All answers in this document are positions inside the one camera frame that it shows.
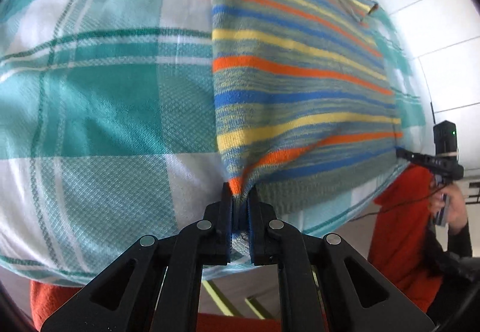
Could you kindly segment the person's right hand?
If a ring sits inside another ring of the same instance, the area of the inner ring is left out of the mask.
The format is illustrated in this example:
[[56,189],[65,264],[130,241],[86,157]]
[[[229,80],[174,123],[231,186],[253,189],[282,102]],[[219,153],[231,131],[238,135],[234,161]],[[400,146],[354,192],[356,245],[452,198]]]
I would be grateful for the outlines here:
[[443,186],[436,185],[433,180],[430,183],[430,192],[432,195],[429,197],[429,210],[432,215],[444,208],[443,196],[448,196],[450,199],[447,214],[448,233],[451,236],[459,234],[468,224],[468,213],[461,189],[456,183]]

